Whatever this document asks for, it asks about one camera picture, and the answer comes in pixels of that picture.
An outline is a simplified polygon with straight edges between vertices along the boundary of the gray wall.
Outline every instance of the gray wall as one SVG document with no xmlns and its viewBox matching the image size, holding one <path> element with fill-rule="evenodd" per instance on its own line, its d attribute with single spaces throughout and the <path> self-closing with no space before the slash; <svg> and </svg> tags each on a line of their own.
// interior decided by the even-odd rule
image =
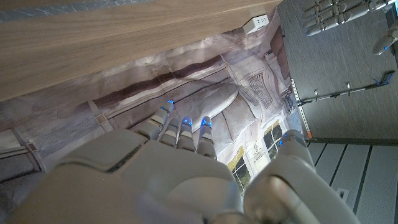
<svg viewBox="0 0 398 224">
<path fill-rule="evenodd" d="M 285 0 L 278 6 L 290 74 L 300 99 L 374 84 L 397 70 L 390 50 L 373 55 L 373 45 L 388 31 L 382 10 L 311 37 L 302 28 L 302 6 L 309 0 Z M 314 138 L 397 139 L 398 75 L 390 85 L 303 106 Z"/>
<path fill-rule="evenodd" d="M 398 223 L 398 147 L 310 143 L 308 150 L 318 175 L 346 192 L 362 224 Z"/>
</svg>

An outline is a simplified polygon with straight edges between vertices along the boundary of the white electrical outlet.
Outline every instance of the white electrical outlet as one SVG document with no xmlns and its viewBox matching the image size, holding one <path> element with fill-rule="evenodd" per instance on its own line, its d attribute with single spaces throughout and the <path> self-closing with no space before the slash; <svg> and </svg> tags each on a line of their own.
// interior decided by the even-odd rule
<svg viewBox="0 0 398 224">
<path fill-rule="evenodd" d="M 245 34 L 253 33 L 259 29 L 262 29 L 266 25 L 268 25 L 268 16 L 257 16 L 251 19 L 248 23 L 243 26 L 243 30 Z"/>
</svg>

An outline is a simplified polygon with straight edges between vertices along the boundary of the wooden surface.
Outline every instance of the wooden surface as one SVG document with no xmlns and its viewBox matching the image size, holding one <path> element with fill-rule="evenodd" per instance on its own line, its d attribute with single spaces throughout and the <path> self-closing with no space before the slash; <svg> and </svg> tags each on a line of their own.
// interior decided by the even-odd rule
<svg viewBox="0 0 398 224">
<path fill-rule="evenodd" d="M 285 0 L 278 6 L 290 73 L 301 99 L 374 83 L 397 70 L 387 50 L 373 55 L 373 45 L 388 31 L 382 10 L 311 37 L 302 29 L 306 0 Z M 321 100 L 303 106 L 314 138 L 398 139 L 398 74 L 390 85 Z"/>
<path fill-rule="evenodd" d="M 0 100 L 243 26 L 280 0 L 156 1 L 0 24 Z"/>
<path fill-rule="evenodd" d="M 52 4 L 69 4 L 79 2 L 79 0 L 1 0 L 0 11 L 20 9 L 22 7 L 39 7 Z"/>
</svg>

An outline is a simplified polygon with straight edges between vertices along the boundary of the gray robotic hand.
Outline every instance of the gray robotic hand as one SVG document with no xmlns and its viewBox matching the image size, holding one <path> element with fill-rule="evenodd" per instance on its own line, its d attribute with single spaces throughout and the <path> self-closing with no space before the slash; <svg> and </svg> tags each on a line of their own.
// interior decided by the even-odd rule
<svg viewBox="0 0 398 224">
<path fill-rule="evenodd" d="M 395 0 L 311 0 L 303 7 L 307 35 L 315 35 L 379 10 Z"/>
<path fill-rule="evenodd" d="M 398 40 L 398 22 L 395 22 L 374 45 L 373 54 L 380 55 Z"/>
<path fill-rule="evenodd" d="M 211 119 L 202 119 L 196 150 L 189 117 L 166 125 L 173 107 L 68 154 L 6 223 L 359 223 L 315 172 L 298 131 L 284 134 L 242 201 L 216 160 Z"/>
</svg>

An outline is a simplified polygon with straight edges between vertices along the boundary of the robot finger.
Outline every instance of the robot finger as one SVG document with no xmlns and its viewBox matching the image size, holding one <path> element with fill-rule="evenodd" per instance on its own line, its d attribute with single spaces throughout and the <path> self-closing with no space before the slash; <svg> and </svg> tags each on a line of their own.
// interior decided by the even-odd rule
<svg viewBox="0 0 398 224">
<path fill-rule="evenodd" d="M 191 152 L 196 152 L 192 140 L 192 119 L 189 116 L 182 119 L 180 135 L 177 141 L 177 149 L 185 149 Z"/>
<path fill-rule="evenodd" d="M 141 134 L 149 140 L 156 140 L 173 108 L 173 101 L 167 101 L 147 121 L 140 124 L 135 130 L 135 133 Z"/>
<path fill-rule="evenodd" d="M 333 6 L 333 0 L 323 0 L 303 13 L 303 19 L 308 19 Z"/>
<path fill-rule="evenodd" d="M 213 131 L 211 129 L 211 119 L 207 116 L 202 119 L 200 125 L 198 154 L 217 160 L 213 141 Z"/>
<path fill-rule="evenodd" d="M 166 132 L 160 138 L 160 142 L 171 147 L 175 147 L 177 143 L 178 125 L 180 121 L 177 118 L 173 118 L 166 128 Z"/>
</svg>

